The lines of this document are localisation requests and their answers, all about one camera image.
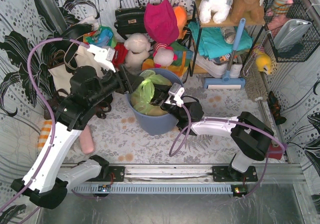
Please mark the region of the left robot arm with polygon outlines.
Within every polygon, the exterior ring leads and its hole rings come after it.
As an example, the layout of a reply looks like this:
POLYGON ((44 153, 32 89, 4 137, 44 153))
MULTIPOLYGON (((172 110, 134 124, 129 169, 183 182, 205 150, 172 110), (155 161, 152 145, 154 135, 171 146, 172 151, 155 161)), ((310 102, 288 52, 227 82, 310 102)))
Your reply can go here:
POLYGON ((38 207, 54 209, 68 191, 95 179, 112 179, 109 162, 94 155, 63 173, 61 165, 75 140, 96 114, 98 105, 114 92, 133 93, 144 78, 131 74, 124 65, 101 78, 91 66, 76 69, 70 79, 70 94, 60 103, 52 119, 50 135, 28 173, 15 179, 11 188, 29 197, 38 207))

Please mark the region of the blue floor mop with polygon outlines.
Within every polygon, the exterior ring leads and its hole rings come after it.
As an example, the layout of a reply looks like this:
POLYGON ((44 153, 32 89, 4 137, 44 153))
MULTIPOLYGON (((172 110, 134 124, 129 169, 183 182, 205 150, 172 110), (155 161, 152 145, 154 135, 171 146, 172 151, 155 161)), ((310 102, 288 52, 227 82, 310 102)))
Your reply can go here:
POLYGON ((225 73, 221 76, 221 78, 205 78, 204 84, 203 84, 204 88, 206 89, 243 89, 244 88, 246 84, 245 79, 242 77, 231 78, 230 70, 232 67, 233 59, 235 57, 235 52, 237 51, 237 48, 241 40, 241 36, 244 30, 245 24, 246 24, 246 19, 242 18, 239 21, 239 25, 237 27, 232 53, 228 61, 225 73))

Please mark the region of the blue trash bin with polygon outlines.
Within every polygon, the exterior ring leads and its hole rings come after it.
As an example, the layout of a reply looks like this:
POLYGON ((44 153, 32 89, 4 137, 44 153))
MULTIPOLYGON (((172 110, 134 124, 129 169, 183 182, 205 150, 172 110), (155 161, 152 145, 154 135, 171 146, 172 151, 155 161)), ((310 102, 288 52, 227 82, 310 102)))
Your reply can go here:
MULTIPOLYGON (((156 74, 160 74, 163 77, 167 78, 172 84, 178 83, 182 87, 184 86, 180 78, 173 72, 161 68, 152 68, 152 70, 156 74)), ((178 119, 172 114, 165 114, 162 116, 148 116, 139 113, 134 109, 131 103, 131 95, 126 94, 125 98, 127 100, 129 108, 133 111, 140 127, 152 136, 165 134, 171 131, 178 123, 178 119)))

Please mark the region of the green trash bag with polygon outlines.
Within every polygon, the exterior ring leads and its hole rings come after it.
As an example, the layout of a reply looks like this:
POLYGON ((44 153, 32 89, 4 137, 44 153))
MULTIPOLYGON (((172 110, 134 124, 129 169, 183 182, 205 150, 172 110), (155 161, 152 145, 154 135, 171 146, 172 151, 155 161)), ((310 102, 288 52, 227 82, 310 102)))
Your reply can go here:
POLYGON ((145 70, 139 76, 144 78, 144 81, 132 93, 130 101, 135 111, 147 116, 162 116, 167 112, 159 106, 151 104, 154 97, 157 85, 172 86, 172 83, 160 74, 156 74, 153 70, 145 70))

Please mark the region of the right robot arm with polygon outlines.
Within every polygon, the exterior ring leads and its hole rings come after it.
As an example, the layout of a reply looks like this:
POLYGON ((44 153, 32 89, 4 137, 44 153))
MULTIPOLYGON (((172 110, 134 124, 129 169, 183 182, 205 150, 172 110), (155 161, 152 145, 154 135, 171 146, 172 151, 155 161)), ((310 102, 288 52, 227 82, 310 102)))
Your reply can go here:
POLYGON ((211 135, 233 139, 239 152, 228 167, 214 175, 216 181, 257 181, 257 178, 250 177, 249 169, 254 161, 266 158, 274 137, 271 128, 250 112, 231 118, 206 117, 196 98, 192 102, 183 101, 184 91, 177 83, 171 86, 157 84, 151 104, 172 114, 177 119, 178 129, 185 136, 211 135))

